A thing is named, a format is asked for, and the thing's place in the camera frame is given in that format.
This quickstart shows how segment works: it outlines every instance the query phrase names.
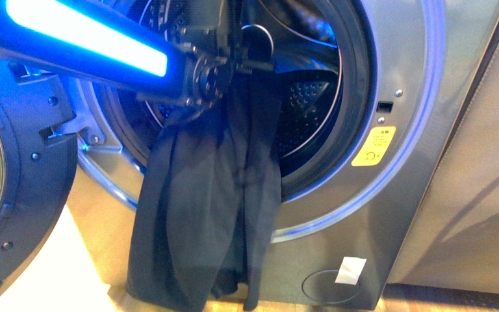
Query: blue led light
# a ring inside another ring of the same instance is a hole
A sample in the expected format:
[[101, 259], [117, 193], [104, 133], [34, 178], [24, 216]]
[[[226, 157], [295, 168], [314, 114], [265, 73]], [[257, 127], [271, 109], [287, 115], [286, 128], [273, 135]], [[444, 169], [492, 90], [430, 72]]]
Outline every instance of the blue led light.
[[167, 56], [56, 0], [6, 0], [18, 25], [91, 50], [145, 72], [165, 76]]

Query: washing machine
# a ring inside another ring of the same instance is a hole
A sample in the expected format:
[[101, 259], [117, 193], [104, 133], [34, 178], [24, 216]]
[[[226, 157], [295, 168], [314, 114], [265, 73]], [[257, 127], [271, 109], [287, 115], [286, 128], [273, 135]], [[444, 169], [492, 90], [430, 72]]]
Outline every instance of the washing machine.
[[[0, 293], [66, 200], [91, 206], [80, 232], [103, 280], [121, 285], [149, 151], [172, 109], [159, 99], [183, 96], [182, 79], [28, 31], [11, 19], [15, 2], [0, 1]], [[221, 38], [190, 1], [32, 2], [160, 38], [178, 57]], [[289, 94], [276, 134], [283, 203], [260, 299], [373, 309], [498, 43], [499, 0], [254, 0], [244, 12], [245, 34], [266, 46]], [[26, 20], [42, 15], [34, 6]]]

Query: floor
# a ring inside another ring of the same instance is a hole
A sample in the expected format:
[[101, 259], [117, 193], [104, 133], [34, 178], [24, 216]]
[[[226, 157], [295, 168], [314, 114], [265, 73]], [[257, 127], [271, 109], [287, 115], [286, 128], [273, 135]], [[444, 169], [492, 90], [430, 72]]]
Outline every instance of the floor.
[[[101, 282], [68, 208], [32, 264], [0, 297], [0, 312], [165, 312], [139, 302], [123, 287]], [[205, 312], [241, 312], [240, 302], [208, 302]], [[260, 302], [256, 312], [346, 311]], [[388, 285], [375, 311], [499, 311], [499, 295]]]

